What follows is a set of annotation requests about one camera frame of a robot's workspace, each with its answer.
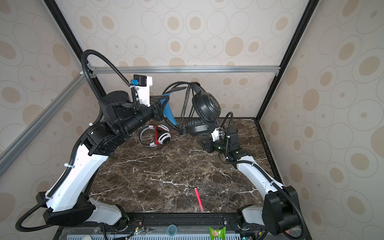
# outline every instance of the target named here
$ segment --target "wallpaper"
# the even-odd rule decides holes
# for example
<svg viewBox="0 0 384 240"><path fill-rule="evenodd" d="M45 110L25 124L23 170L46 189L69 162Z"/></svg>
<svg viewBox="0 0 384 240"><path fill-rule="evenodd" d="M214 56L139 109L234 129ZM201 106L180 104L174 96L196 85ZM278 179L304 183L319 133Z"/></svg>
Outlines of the wallpaper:
<svg viewBox="0 0 384 240"><path fill-rule="evenodd" d="M96 97L84 80L84 84L0 177L1 240L53 238L57 227L22 233L15 230L15 223L36 205L36 194L48 190L57 181L65 170L64 163L69 161L76 140L98 113ZM39 209L33 213L23 226L45 224L42 217L44 211Z"/></svg>
<svg viewBox="0 0 384 240"><path fill-rule="evenodd" d="M78 75L79 62L37 0L0 1L0 154Z"/></svg>
<svg viewBox="0 0 384 240"><path fill-rule="evenodd" d="M308 1L57 2L82 48L118 66L234 66L279 65Z"/></svg>
<svg viewBox="0 0 384 240"><path fill-rule="evenodd" d="M384 1L325 0L261 125L313 239L382 239Z"/></svg>
<svg viewBox="0 0 384 240"><path fill-rule="evenodd" d="M133 75L124 74L127 79ZM143 74L152 76L151 96L161 95L165 88L177 81L199 82L211 93L221 106L221 117L233 112L234 117L255 117L260 109L275 73L182 73L182 74ZM123 90L131 95L128 86L116 74L98 74L107 93ZM175 117L179 117L183 107L185 90L171 93L169 105ZM192 95L187 105L189 114Z"/></svg>

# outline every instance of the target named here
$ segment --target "dark brown marble surface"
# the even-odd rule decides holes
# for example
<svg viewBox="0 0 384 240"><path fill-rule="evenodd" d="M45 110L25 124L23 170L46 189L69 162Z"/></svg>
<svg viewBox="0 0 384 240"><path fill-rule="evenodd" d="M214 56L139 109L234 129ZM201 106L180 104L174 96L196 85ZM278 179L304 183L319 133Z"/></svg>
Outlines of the dark brown marble surface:
<svg viewBox="0 0 384 240"><path fill-rule="evenodd" d="M233 124L241 147L272 175L253 119L234 119ZM220 161L217 152L202 150L197 142L201 137L171 133L171 142L156 148L142 146L138 131L134 133L100 167L90 197L120 204L127 212L200 212L196 187L205 211L235 212L245 205L263 205L260 193L242 173Z"/></svg>

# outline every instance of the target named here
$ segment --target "snack wrapper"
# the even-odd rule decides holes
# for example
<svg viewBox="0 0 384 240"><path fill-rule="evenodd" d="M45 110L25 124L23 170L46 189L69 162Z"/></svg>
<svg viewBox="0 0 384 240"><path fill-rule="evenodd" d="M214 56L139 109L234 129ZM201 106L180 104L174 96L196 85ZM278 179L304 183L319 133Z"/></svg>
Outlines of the snack wrapper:
<svg viewBox="0 0 384 240"><path fill-rule="evenodd" d="M225 240L225 230L226 230L226 227L219 230L209 227L209 235L211 236L211 240L213 240L216 237L219 237L222 240Z"/></svg>

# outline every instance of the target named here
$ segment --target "red pen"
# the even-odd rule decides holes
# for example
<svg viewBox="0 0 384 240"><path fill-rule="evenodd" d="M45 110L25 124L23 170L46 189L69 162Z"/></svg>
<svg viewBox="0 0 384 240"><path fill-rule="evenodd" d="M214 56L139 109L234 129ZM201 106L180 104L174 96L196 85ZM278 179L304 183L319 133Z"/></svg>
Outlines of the red pen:
<svg viewBox="0 0 384 240"><path fill-rule="evenodd" d="M201 212L204 212L203 204L201 203L199 191L197 190L197 188L195 188L195 193L196 193L197 201L199 202L199 206L200 206Z"/></svg>

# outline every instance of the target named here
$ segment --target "red and white headphones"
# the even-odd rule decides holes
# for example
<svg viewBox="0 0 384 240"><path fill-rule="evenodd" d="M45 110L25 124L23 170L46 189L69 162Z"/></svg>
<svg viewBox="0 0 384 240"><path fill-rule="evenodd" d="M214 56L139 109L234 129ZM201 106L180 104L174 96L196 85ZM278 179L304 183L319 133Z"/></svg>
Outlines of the red and white headphones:
<svg viewBox="0 0 384 240"><path fill-rule="evenodd" d="M147 130L155 130L155 141L154 142L151 142L149 145L146 145L143 141L142 141L142 135L145 131ZM169 132L169 128L167 128L167 126L163 125L163 124L160 124L158 126L155 126L155 125L149 125L148 127L144 128L143 130L141 130L140 132L140 135L139 135L139 140L140 140L140 143L143 144L144 146L146 147L156 147L157 145L161 144L167 144L170 142L170 132Z"/></svg>

